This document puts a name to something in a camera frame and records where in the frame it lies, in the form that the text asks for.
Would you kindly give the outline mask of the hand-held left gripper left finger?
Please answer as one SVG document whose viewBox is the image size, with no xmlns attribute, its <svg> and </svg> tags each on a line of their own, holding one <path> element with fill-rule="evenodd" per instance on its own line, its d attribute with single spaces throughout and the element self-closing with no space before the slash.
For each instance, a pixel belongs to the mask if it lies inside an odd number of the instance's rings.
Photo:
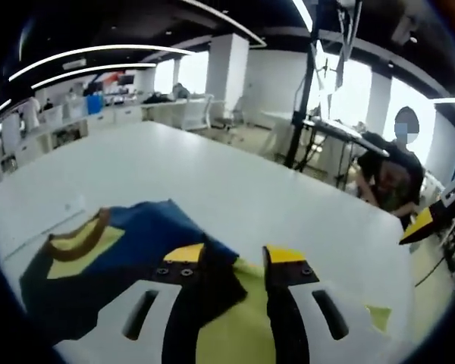
<svg viewBox="0 0 455 364">
<path fill-rule="evenodd" d="M 164 257 L 150 278 L 132 284 L 99 310 L 93 330 L 55 345 L 67 363 L 170 363 L 195 359 L 196 318 L 188 310 L 201 276 L 202 243 Z"/>
</svg>

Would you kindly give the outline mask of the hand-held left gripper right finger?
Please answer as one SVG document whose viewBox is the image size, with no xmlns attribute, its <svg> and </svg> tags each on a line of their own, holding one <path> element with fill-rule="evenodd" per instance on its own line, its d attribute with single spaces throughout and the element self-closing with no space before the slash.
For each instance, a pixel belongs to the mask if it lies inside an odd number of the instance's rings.
<svg viewBox="0 0 455 364">
<path fill-rule="evenodd" d="M 267 313 L 278 363 L 377 363 L 387 336 L 369 309 L 320 281 L 303 254 L 263 249 Z"/>
</svg>

